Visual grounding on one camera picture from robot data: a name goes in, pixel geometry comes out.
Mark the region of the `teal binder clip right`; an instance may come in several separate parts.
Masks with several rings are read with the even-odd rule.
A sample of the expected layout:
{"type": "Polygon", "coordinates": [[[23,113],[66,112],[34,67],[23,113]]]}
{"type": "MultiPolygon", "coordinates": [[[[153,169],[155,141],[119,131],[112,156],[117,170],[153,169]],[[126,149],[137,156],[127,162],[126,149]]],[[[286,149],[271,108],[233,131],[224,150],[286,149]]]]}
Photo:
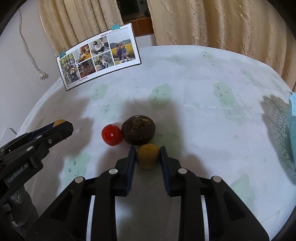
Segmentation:
{"type": "Polygon", "coordinates": [[[118,23],[118,21],[116,19],[114,19],[113,25],[111,26],[111,30],[115,31],[115,30],[118,30],[118,29],[120,29],[120,24],[118,23]]]}

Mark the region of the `teal binder clip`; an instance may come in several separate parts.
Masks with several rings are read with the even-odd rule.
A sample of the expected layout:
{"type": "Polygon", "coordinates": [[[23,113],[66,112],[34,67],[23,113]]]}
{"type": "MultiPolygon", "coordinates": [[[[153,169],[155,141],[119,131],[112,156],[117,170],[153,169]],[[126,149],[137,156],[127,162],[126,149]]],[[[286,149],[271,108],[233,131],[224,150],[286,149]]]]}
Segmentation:
{"type": "Polygon", "coordinates": [[[116,19],[114,19],[113,25],[111,26],[111,30],[115,31],[115,30],[118,30],[118,29],[120,29],[120,24],[118,23],[118,21],[116,19]]]}
{"type": "Polygon", "coordinates": [[[59,58],[63,58],[66,55],[66,49],[65,48],[59,48],[59,58]]]}

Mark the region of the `light blue lattice fruit basket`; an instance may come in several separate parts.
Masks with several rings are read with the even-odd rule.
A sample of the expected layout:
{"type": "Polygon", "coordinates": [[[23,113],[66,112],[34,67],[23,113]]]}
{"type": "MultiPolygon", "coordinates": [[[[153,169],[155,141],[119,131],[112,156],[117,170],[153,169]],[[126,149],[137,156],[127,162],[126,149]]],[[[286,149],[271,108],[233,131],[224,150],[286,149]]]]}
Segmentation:
{"type": "Polygon", "coordinates": [[[289,97],[289,117],[290,146],[292,150],[293,163],[296,165],[296,95],[295,92],[289,97]]]}

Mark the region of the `white green patterned bedsheet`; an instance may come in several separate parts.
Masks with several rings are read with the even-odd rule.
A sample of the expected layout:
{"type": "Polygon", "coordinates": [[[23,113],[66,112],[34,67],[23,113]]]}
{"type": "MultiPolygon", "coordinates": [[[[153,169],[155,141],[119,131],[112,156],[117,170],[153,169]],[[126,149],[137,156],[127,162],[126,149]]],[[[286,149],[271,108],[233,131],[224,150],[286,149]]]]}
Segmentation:
{"type": "Polygon", "coordinates": [[[72,123],[27,185],[42,214],[77,176],[93,178],[127,156],[129,144],[108,146],[108,124],[150,117],[152,142],[204,178],[220,176],[276,236],[295,207],[295,167],[288,139],[290,88],[268,65],[199,46],[139,50],[142,63],[65,90],[57,80],[39,99],[20,133],[56,120],[72,123]]]}

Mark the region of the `beige curtain left panel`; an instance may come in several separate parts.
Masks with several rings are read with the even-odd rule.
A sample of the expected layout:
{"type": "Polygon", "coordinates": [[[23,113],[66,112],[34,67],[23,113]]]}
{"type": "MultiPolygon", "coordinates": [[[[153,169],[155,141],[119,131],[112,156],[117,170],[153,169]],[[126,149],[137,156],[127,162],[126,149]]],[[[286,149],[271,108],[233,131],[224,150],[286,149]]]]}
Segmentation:
{"type": "Polygon", "coordinates": [[[123,25],[114,0],[43,0],[38,1],[41,22],[56,55],[78,43],[123,25]]]}

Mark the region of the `yellow round fruit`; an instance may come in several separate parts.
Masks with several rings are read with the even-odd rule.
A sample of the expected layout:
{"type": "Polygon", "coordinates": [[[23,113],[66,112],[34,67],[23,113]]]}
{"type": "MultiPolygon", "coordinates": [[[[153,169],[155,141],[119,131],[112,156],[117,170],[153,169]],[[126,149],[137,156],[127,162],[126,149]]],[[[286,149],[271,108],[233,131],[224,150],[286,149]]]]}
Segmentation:
{"type": "Polygon", "coordinates": [[[60,125],[60,124],[62,124],[64,122],[65,122],[64,119],[59,119],[59,120],[55,121],[55,123],[53,124],[53,127],[58,126],[58,125],[60,125]]]}
{"type": "Polygon", "coordinates": [[[138,148],[137,163],[138,165],[149,170],[158,165],[159,148],[155,144],[145,144],[138,148]]]}

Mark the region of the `teal binder clip left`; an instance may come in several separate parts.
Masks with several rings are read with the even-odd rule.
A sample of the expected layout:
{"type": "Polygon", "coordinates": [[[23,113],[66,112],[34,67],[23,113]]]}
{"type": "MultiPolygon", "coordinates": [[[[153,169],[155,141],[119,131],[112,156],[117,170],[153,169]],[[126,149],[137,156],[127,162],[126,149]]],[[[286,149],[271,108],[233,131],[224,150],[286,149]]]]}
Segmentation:
{"type": "Polygon", "coordinates": [[[63,58],[66,55],[66,49],[65,48],[59,48],[59,58],[63,58]]]}

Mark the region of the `beige curtain right panel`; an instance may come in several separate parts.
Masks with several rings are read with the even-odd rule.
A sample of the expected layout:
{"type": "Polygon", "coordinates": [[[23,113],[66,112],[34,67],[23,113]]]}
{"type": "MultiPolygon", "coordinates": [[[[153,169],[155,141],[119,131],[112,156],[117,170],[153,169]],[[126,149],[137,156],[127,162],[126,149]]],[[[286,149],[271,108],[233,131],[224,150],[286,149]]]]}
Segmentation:
{"type": "Polygon", "coordinates": [[[268,1],[148,1],[158,45],[236,52],[273,68],[295,91],[295,37],[268,1]]]}

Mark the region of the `beige curtain panel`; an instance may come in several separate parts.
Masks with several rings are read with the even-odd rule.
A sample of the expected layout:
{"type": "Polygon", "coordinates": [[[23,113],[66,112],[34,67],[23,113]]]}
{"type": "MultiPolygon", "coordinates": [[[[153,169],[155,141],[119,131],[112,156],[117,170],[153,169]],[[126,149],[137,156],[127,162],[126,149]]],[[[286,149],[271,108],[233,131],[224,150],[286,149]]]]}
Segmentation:
{"type": "Polygon", "coordinates": [[[38,1],[41,22],[56,55],[78,43],[123,25],[114,0],[43,0],[38,1]]]}
{"type": "Polygon", "coordinates": [[[148,1],[158,45],[236,52],[273,68],[295,91],[295,37],[268,1],[148,1]]]}

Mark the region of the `red cherry tomato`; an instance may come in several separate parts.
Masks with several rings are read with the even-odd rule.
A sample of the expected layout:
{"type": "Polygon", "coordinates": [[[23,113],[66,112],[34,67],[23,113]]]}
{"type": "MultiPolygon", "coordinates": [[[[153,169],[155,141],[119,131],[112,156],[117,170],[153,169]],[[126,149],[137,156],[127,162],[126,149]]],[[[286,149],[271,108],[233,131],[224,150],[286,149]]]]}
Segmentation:
{"type": "Polygon", "coordinates": [[[114,125],[106,125],[101,132],[103,141],[109,146],[116,146],[123,141],[121,129],[114,125]]]}

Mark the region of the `photo collage card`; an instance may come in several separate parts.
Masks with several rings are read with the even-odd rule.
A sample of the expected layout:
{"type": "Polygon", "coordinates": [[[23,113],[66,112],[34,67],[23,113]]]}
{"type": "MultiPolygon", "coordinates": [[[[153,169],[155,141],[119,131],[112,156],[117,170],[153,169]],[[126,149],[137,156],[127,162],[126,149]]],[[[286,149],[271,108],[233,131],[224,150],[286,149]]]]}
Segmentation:
{"type": "Polygon", "coordinates": [[[132,24],[92,36],[56,57],[65,89],[142,63],[132,24]]]}

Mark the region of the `dark brown passion fruit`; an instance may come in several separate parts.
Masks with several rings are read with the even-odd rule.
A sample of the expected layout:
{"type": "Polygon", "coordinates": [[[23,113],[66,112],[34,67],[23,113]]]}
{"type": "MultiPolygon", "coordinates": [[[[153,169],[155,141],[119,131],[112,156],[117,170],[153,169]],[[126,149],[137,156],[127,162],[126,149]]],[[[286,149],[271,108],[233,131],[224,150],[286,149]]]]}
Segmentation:
{"type": "Polygon", "coordinates": [[[155,131],[154,121],[145,115],[134,115],[127,119],[121,127],[123,139],[133,146],[147,144],[153,138],[155,131]]]}

